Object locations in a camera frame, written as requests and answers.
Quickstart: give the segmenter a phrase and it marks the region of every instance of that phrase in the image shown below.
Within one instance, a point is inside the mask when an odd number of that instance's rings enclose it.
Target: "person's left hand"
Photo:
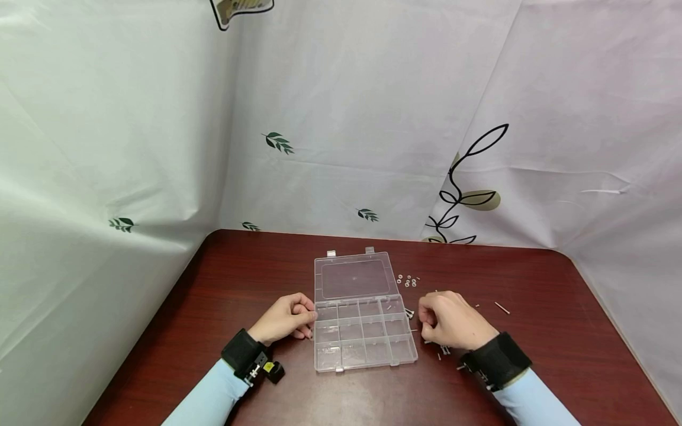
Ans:
[[[287,335],[312,339],[310,327],[317,319],[315,305],[303,293],[282,296],[249,329],[254,340],[266,346]]]

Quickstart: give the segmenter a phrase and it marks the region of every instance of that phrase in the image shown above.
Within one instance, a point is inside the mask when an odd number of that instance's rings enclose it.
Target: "clear plastic organizer box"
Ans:
[[[315,259],[315,370],[399,365],[417,360],[388,253]]]

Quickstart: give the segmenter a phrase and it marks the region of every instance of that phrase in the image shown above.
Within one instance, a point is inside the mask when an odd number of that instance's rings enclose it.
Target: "metal pin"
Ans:
[[[511,312],[507,311],[507,310],[506,310],[502,305],[500,305],[499,303],[495,302],[495,305],[497,305],[498,308],[500,308],[500,309],[502,309],[504,312],[506,312],[507,315],[511,315],[511,314],[512,314]]]

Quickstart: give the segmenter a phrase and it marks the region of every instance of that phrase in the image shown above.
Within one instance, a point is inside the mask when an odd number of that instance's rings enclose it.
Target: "black wrist strap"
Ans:
[[[482,347],[467,352],[462,357],[462,362],[469,371],[480,374],[492,391],[502,389],[533,364],[507,332],[500,333]]]
[[[278,362],[272,362],[265,354],[266,347],[246,332],[239,332],[230,340],[220,353],[220,356],[233,370],[235,377],[242,379],[249,386],[261,372],[267,378],[277,384],[284,375],[284,368]]]

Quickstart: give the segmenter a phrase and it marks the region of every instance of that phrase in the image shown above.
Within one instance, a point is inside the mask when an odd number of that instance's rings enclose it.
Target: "person's right hand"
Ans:
[[[476,350],[499,332],[459,294],[433,292],[419,300],[421,336],[455,349]]]

